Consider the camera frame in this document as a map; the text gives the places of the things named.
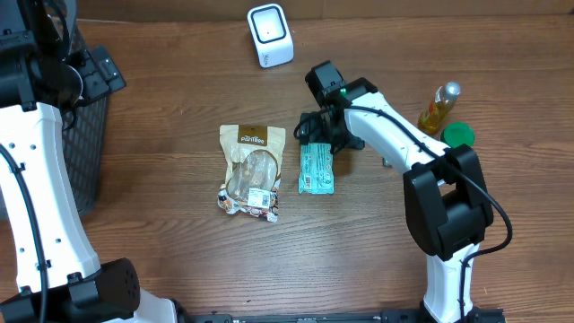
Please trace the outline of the teal white snack packet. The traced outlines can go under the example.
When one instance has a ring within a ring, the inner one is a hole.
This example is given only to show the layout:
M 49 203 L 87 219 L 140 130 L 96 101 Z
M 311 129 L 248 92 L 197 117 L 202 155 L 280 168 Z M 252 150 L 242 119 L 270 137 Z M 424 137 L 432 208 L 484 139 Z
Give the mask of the teal white snack packet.
M 331 145 L 304 144 L 300 147 L 299 193 L 333 195 L 335 176 Z

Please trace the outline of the teal tissue pack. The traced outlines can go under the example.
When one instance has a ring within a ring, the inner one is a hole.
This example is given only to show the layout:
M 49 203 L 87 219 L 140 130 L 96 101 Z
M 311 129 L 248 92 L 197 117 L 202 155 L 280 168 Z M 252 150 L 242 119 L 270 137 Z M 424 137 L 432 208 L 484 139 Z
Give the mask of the teal tissue pack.
M 384 167 L 387 167 L 387 168 L 391 168 L 391 167 L 392 167 L 391 163 L 390 163 L 389 160 L 386 159 L 386 158 L 382 158 L 382 164 L 383 164 Z

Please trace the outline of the brown snack packet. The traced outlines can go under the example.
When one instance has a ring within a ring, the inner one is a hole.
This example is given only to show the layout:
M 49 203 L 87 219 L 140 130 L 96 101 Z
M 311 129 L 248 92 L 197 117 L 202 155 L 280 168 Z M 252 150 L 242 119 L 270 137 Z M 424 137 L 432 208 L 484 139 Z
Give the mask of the brown snack packet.
M 285 143 L 286 130 L 280 127 L 220 126 L 227 169 L 217 194 L 218 206 L 227 214 L 277 222 Z

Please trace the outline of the silver round ball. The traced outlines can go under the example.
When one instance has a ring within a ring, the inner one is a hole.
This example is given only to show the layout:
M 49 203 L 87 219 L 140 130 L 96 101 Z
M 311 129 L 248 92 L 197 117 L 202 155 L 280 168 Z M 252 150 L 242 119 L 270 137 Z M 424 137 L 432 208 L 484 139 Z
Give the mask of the silver round ball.
M 417 127 L 427 135 L 436 135 L 447 114 L 461 94 L 461 86 L 456 82 L 449 82 L 440 86 L 430 105 L 418 118 Z

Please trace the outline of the green lid white jar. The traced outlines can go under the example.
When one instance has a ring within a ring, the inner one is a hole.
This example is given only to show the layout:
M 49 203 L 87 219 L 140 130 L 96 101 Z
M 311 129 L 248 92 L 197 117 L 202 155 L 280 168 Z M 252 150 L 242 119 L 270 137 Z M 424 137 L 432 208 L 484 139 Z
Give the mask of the green lid white jar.
M 475 141 L 473 129 L 464 122 L 454 122 L 446 126 L 440 134 L 440 141 L 456 148 L 462 144 L 472 147 Z

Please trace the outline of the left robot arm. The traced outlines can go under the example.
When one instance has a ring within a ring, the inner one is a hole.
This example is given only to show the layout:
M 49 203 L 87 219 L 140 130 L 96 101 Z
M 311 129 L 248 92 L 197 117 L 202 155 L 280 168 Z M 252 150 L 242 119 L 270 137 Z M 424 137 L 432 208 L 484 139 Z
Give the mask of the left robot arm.
M 1 4 L 1 192 L 19 291 L 7 322 L 176 322 L 174 300 L 144 290 L 132 262 L 101 263 L 65 166 L 62 117 L 124 88 L 104 48 L 74 50 L 75 2 Z

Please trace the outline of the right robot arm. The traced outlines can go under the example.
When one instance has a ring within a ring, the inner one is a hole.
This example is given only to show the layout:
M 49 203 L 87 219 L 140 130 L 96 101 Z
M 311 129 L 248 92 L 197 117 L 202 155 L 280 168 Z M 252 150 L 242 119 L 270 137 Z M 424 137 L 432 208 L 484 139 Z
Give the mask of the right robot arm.
M 493 211 L 478 156 L 450 148 L 398 114 L 364 78 L 346 82 L 326 61 L 305 82 L 320 109 L 304 114 L 294 132 L 303 144 L 322 141 L 332 153 L 370 145 L 403 177 L 404 211 L 413 240 L 427 256 L 427 290 L 417 309 L 383 310 L 383 322 L 502 322 L 502 310 L 470 299 L 472 256 Z

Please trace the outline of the white barcode scanner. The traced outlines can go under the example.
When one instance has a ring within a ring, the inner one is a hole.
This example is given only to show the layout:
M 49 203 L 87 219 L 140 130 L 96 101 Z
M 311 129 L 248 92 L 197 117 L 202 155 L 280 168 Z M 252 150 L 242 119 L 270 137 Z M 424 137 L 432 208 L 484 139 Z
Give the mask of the white barcode scanner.
M 278 4 L 263 4 L 248 11 L 247 21 L 262 68 L 294 59 L 294 43 L 285 13 Z

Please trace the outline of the grey plastic mesh basket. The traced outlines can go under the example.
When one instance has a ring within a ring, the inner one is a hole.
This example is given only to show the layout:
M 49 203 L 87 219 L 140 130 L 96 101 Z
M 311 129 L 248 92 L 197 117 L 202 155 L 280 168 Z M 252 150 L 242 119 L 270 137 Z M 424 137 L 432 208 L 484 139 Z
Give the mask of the grey plastic mesh basket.
M 62 133 L 65 167 L 80 216 L 91 213 L 96 205 L 108 110 L 108 97 L 79 107 L 74 127 Z

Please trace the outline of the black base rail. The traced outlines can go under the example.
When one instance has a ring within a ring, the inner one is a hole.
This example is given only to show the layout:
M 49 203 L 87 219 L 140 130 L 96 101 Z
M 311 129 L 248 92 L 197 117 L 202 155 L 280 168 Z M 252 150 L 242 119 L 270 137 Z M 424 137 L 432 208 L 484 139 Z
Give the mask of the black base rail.
M 382 310 L 380 313 L 300 314 L 232 317 L 229 314 L 193 315 L 187 319 L 193 323 L 416 323 L 433 322 L 423 309 Z

